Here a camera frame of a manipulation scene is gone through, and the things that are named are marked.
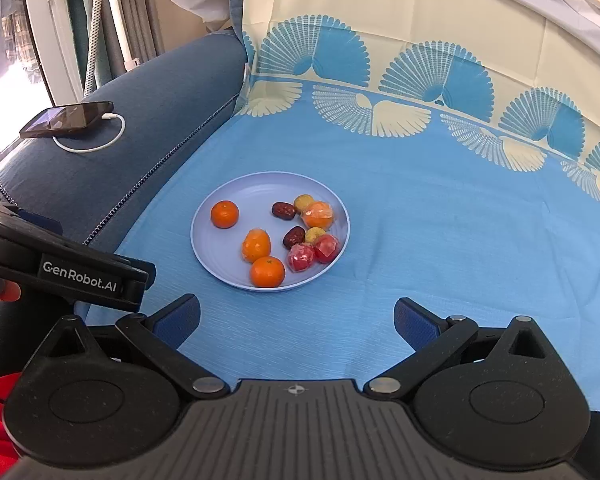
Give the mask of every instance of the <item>glass pane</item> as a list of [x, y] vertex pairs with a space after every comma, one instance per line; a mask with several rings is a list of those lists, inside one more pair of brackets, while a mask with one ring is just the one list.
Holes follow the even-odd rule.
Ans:
[[7, 72], [0, 77], [0, 152], [9, 146], [27, 121], [51, 106], [33, 49], [23, 0], [9, 0], [2, 18]]

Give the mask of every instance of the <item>crosshair logo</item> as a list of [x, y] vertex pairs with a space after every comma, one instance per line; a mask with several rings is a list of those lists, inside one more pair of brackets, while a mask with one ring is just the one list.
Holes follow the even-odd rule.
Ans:
[[304, 394], [307, 388], [302, 386], [301, 384], [294, 384], [286, 389], [291, 395], [295, 395], [296, 397], [300, 394]]

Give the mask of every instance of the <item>red wrapped candy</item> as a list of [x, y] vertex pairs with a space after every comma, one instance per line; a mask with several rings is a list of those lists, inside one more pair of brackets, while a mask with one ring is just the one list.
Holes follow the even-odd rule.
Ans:
[[315, 259], [314, 248], [311, 244], [296, 244], [289, 250], [286, 262], [293, 272], [307, 270]]
[[322, 264], [330, 264], [340, 253], [340, 242], [327, 233], [314, 240], [314, 251], [316, 260]]

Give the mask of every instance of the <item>orange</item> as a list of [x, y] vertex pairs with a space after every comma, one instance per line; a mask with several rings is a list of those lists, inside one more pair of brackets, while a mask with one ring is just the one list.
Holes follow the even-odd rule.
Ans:
[[273, 256], [264, 256], [253, 263], [249, 277], [255, 286], [273, 288], [285, 279], [285, 266]]
[[329, 204], [320, 200], [311, 202], [302, 213], [302, 220], [309, 229], [319, 227], [326, 231], [333, 223], [333, 209]]
[[228, 229], [238, 221], [240, 211], [230, 200], [222, 200], [211, 208], [211, 221], [216, 227]]
[[242, 257], [250, 264], [271, 254], [271, 240], [266, 231], [252, 229], [242, 242]]

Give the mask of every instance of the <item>plate rim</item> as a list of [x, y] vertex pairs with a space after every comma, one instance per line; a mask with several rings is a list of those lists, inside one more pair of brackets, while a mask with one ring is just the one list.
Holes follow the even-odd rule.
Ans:
[[[321, 270], [317, 274], [314, 274], [310, 278], [302, 280], [302, 282], [293, 283], [291, 285], [285, 285], [285, 286], [274, 286], [271, 288], [259, 287], [259, 286], [249, 286], [249, 285], [239, 285], [238, 283], [230, 282], [229, 280], [226, 280], [226, 279], [222, 278], [221, 276], [218, 276], [215, 272], [213, 272], [211, 269], [209, 269], [209, 267], [206, 266], [206, 264], [200, 258], [198, 251], [196, 250], [196, 246], [193, 243], [193, 225], [196, 222], [196, 218], [198, 217], [198, 213], [200, 212], [200, 209], [202, 208], [203, 204], [209, 199], [209, 197], [211, 197], [211, 195], [213, 195], [216, 191], [222, 189], [225, 186], [228, 186], [229, 184], [231, 184], [232, 182], [235, 182], [236, 180], [240, 180], [240, 179], [247, 178], [250, 176], [261, 175], [261, 174], [286, 174], [286, 175], [291, 175], [291, 176], [299, 176], [301, 178], [311, 180], [312, 182], [315, 182], [316, 184], [319, 184], [320, 186], [322, 186], [324, 189], [329, 191], [334, 197], [336, 197], [336, 199], [342, 206], [342, 210], [344, 211], [344, 215], [347, 220], [347, 236], [344, 240], [344, 243], [342, 244], [340, 253], [338, 254], [338, 256], [335, 257], [335, 259], [329, 265], [324, 267], [323, 270]], [[298, 288], [299, 286], [302, 286], [309, 282], [312, 282], [316, 278], [319, 278], [320, 276], [322, 276], [325, 272], [327, 272], [327, 270], [331, 269], [333, 264], [335, 264], [340, 259], [340, 257], [344, 253], [345, 249], [347, 248], [347, 245], [349, 244], [350, 233], [351, 233], [351, 223], [350, 223], [349, 212], [347, 211], [347, 207], [344, 205], [344, 202], [339, 197], [339, 195], [336, 192], [334, 192], [334, 190], [331, 189], [330, 187], [325, 186], [319, 180], [315, 180], [314, 178], [311, 178], [310, 176], [306, 176], [306, 175], [299, 174], [299, 173], [293, 173], [291, 171], [256, 171], [255, 173], [244, 174], [244, 175], [232, 178], [231, 180], [228, 180], [224, 184], [221, 184], [220, 186], [216, 187], [211, 193], [209, 193], [207, 196], [205, 196], [202, 199], [202, 202], [200, 202], [200, 205], [196, 209], [196, 212], [194, 213], [193, 218], [191, 219], [191, 227], [189, 229], [189, 241], [191, 243], [191, 247], [193, 248], [193, 253], [196, 255], [196, 259], [199, 261], [200, 265], [202, 265], [204, 267], [204, 269], [206, 270], [206, 272], [211, 274], [217, 280], [220, 280], [221, 282], [226, 283], [227, 285], [233, 286], [235, 288], [240, 288], [241, 290], [250, 290], [251, 292], [282, 292], [283, 290], [291, 290], [292, 288]]]

